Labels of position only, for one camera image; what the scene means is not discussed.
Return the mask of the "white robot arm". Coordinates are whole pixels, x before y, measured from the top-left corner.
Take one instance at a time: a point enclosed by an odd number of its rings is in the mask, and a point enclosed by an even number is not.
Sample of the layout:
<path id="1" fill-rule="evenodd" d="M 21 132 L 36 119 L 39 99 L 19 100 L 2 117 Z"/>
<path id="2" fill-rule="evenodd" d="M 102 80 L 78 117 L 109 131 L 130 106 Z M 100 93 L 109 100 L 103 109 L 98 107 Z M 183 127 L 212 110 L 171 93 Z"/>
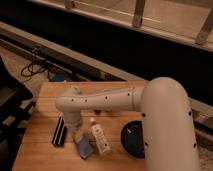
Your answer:
<path id="1" fill-rule="evenodd" d="M 146 171 L 200 171 L 189 97 L 172 78 L 158 77 L 143 87 L 85 95 L 71 87 L 56 98 L 55 106 L 73 131 L 82 126 L 83 110 L 139 112 Z"/>

